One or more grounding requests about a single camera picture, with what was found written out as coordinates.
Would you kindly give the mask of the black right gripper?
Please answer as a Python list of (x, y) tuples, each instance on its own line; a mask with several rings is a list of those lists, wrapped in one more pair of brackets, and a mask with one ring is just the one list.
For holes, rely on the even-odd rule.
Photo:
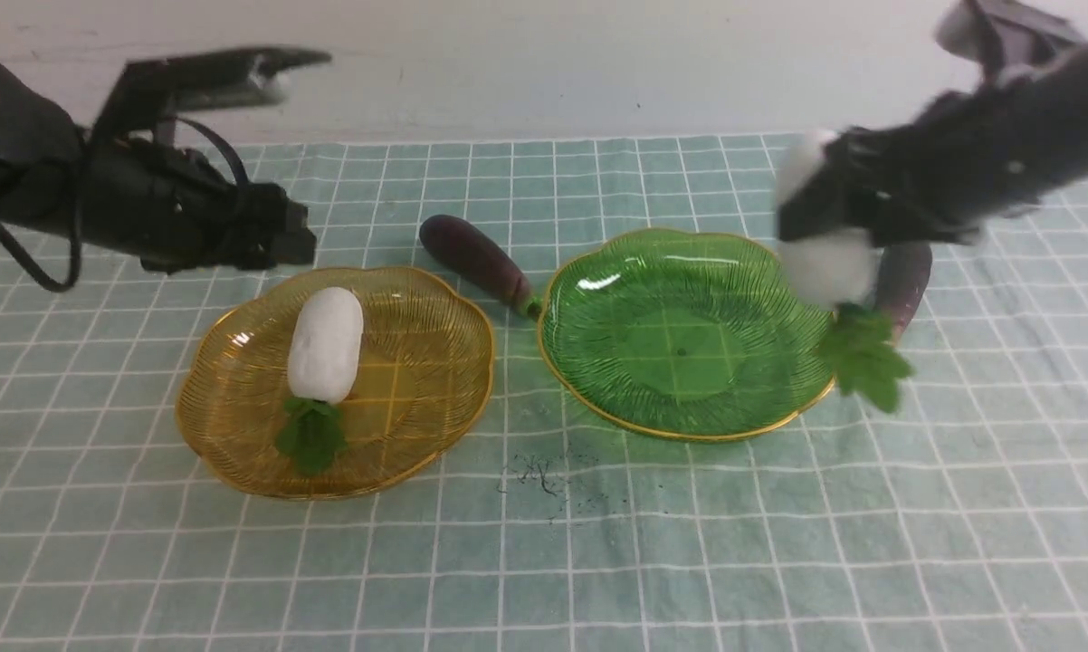
[(857, 231), (868, 247), (929, 241), (973, 245), (978, 220), (955, 220), (917, 194), (902, 165), (907, 130), (809, 130), (777, 168), (777, 239), (801, 243)]

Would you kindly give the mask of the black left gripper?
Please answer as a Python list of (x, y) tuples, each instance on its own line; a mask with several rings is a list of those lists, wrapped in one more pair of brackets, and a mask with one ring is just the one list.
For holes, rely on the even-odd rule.
[(92, 158), (83, 242), (160, 273), (312, 265), (318, 246), (307, 207), (279, 183), (230, 181), (200, 151), (147, 140), (118, 140)]

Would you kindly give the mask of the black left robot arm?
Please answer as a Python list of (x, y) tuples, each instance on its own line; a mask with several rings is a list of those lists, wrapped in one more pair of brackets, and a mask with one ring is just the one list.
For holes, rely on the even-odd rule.
[(85, 246), (166, 275), (312, 265), (307, 207), (189, 114), (283, 103), (288, 70), (330, 61), (258, 45), (127, 62), (89, 127), (0, 62), (0, 244), (48, 292), (77, 283)]

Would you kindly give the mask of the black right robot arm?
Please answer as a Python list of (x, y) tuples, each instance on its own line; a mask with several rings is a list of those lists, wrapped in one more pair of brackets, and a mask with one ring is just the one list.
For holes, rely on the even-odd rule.
[(777, 210), (781, 241), (865, 232), (875, 248), (961, 244), (982, 222), (1088, 179), (1088, 44), (1039, 72), (945, 93), (907, 124), (818, 146)]

